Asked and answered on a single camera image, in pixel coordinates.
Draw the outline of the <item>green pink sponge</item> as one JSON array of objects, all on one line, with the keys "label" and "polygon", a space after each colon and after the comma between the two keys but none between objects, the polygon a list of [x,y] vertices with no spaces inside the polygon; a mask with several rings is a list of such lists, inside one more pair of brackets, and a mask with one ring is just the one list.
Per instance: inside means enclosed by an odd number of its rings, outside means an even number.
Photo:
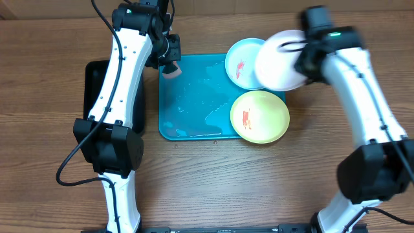
[{"label": "green pink sponge", "polygon": [[182,74],[178,63],[173,61],[171,64],[168,64],[162,70],[162,76],[166,79],[176,78]]}]

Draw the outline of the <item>white plate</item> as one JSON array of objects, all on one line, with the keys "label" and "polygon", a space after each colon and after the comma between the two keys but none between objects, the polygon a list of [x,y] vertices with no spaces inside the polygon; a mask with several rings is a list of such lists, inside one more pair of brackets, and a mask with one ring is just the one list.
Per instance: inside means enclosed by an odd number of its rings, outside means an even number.
[{"label": "white plate", "polygon": [[305,85],[307,78],[296,72],[294,64],[304,47],[301,30],[284,30],[269,37],[260,48],[255,61],[255,75],[265,88],[289,91]]}]

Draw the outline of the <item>yellow plate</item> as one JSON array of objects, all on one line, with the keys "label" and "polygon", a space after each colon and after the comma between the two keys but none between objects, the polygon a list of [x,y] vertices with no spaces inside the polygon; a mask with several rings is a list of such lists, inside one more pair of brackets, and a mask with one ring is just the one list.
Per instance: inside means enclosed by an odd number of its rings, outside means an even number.
[{"label": "yellow plate", "polygon": [[256,144],[268,144],[286,133],[290,114],[277,95],[267,91],[249,91],[233,103],[230,122],[241,138]]}]

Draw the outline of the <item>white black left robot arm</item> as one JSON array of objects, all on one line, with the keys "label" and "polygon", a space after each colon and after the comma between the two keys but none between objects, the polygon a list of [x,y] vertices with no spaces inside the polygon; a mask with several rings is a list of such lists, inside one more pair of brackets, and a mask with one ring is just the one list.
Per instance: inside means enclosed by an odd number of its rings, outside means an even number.
[{"label": "white black left robot arm", "polygon": [[174,2],[124,1],[105,24],[113,35],[111,56],[101,84],[85,84],[84,116],[74,123],[77,146],[103,184],[108,223],[104,232],[140,232],[135,172],[144,143],[143,70],[161,68],[165,78],[182,71],[180,38],[171,34]]}]

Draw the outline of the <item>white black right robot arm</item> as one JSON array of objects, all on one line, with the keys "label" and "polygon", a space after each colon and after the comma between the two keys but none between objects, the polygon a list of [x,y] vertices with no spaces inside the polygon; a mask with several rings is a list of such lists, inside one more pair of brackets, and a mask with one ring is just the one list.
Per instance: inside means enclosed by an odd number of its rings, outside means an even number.
[{"label": "white black right robot arm", "polygon": [[294,68],[308,83],[336,92],[353,133],[354,151],[337,168],[339,192],[314,214],[317,232],[352,232],[370,210],[404,192],[413,182],[413,140],[390,110],[353,27],[336,27],[324,6],[300,14],[305,46]]}]

